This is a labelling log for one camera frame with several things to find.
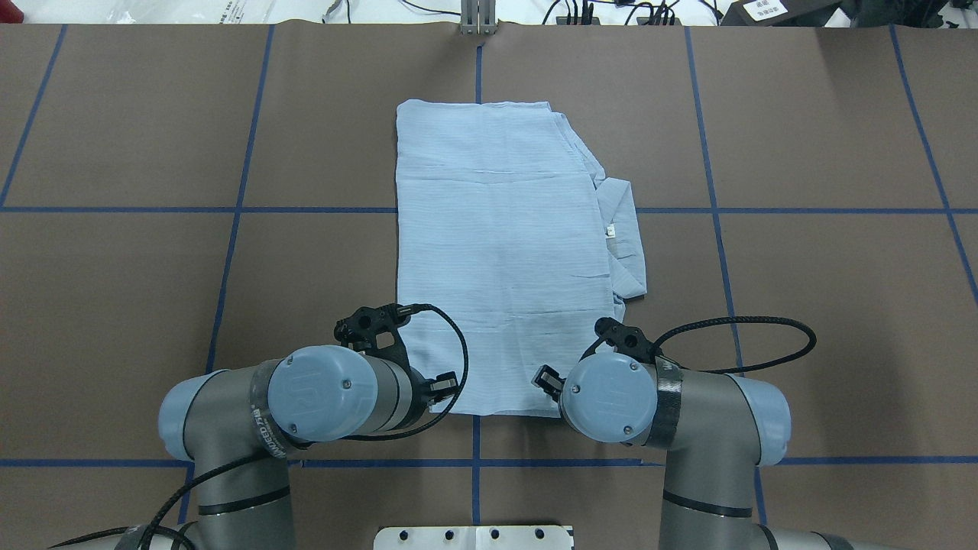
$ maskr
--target brown table surface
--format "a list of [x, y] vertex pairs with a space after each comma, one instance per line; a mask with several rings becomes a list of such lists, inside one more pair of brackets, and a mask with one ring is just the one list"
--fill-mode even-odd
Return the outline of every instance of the brown table surface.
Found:
[[[632, 181], [650, 292], [626, 321], [647, 334], [732, 312], [817, 330], [757, 374], [794, 419], [758, 520], [973, 548], [976, 54], [974, 31], [906, 28], [0, 27], [0, 547], [147, 521], [189, 473], [156, 437], [174, 384], [394, 301], [394, 110], [421, 98], [550, 101]], [[718, 368], [797, 344], [717, 328], [667, 351]], [[557, 421], [303, 458], [301, 548], [472, 523], [657, 538], [662, 453]]]

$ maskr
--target light blue joint cap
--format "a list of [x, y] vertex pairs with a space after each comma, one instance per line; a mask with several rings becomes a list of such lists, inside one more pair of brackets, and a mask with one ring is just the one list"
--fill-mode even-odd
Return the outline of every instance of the light blue joint cap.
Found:
[[727, 375], [733, 379], [750, 405], [761, 438], [761, 460], [758, 466], [774, 466], [788, 452], [791, 440], [791, 409], [776, 386], [742, 376]]
[[560, 407], [581, 434], [605, 443], [627, 441], [652, 422], [655, 378], [631, 357], [602, 352], [578, 363], [563, 384]]
[[163, 440], [166, 452], [170, 453], [173, 458], [193, 460], [187, 454], [187, 448], [183, 444], [183, 430], [187, 423], [187, 413], [190, 412], [194, 397], [197, 397], [203, 385], [215, 374], [226, 370], [222, 369], [185, 380], [174, 386], [163, 398], [163, 403], [159, 406], [159, 416], [156, 418], [156, 431], [159, 433], [159, 438]]
[[362, 355], [338, 345], [311, 345], [275, 368], [268, 408], [286, 434], [332, 441], [367, 422], [377, 393], [377, 375]]

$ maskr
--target black tape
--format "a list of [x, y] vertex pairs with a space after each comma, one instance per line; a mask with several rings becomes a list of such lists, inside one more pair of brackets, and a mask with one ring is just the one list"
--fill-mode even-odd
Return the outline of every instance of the black tape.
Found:
[[149, 527], [148, 524], [142, 524], [139, 526], [130, 527], [122, 536], [119, 537], [118, 541], [112, 550], [127, 550], [129, 548], [136, 548], [139, 546], [139, 541], [143, 538], [143, 531]]
[[286, 458], [290, 452], [307, 448], [309, 445], [301, 446], [289, 441], [279, 425], [275, 423], [271, 411], [268, 410], [268, 383], [272, 380], [272, 373], [280, 362], [281, 359], [265, 361], [254, 369], [254, 374], [251, 376], [251, 420], [254, 422], [254, 431], [258, 440], [262, 442], [268, 453], [275, 458]]
[[764, 538], [768, 539], [768, 546], [771, 550], [778, 550], [778, 541], [775, 540], [775, 534], [767, 526], [758, 524], [757, 527], [764, 533]]
[[837, 534], [825, 534], [815, 531], [812, 532], [824, 539], [825, 543], [828, 544], [829, 550], [855, 550], [853, 545], [850, 544], [848, 540]]
[[679, 411], [683, 405], [683, 371], [679, 365], [656, 357], [655, 378], [658, 405], [652, 417], [652, 427], [643, 446], [667, 449], [676, 438]]
[[224, 504], [207, 504], [203, 506], [198, 506], [198, 513], [202, 516], [216, 516], [217, 514], [229, 514], [231, 512], [238, 512], [239, 510], [245, 510], [247, 508], [254, 508], [255, 506], [261, 506], [262, 504], [268, 504], [269, 502], [275, 502], [282, 497], [289, 496], [291, 493], [291, 487], [286, 485], [281, 489], [274, 490], [272, 492], [266, 492], [265, 494], [252, 496], [251, 498], [243, 498], [241, 500], [236, 500], [234, 502], [225, 502]]
[[683, 508], [689, 508], [690, 510], [703, 512], [705, 514], [713, 514], [714, 516], [726, 516], [728, 518], [750, 518], [754, 515], [753, 508], [734, 508], [732, 506], [721, 506], [719, 504], [701, 502], [699, 500], [693, 500], [691, 498], [686, 498], [684, 496], [671, 493], [667, 490], [662, 491], [662, 500], [672, 502], [676, 506], [682, 506]]

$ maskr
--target plastic bag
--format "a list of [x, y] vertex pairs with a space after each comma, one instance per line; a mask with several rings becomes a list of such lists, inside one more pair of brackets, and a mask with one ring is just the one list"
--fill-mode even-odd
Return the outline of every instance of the plastic bag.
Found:
[[275, 0], [116, 0], [108, 23], [267, 23]]

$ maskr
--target white mounting plate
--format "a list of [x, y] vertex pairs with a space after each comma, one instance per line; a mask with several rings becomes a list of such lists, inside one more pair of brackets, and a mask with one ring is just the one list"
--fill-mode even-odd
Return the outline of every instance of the white mounting plate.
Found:
[[386, 527], [374, 538], [374, 550], [573, 549], [574, 528], [565, 526]]

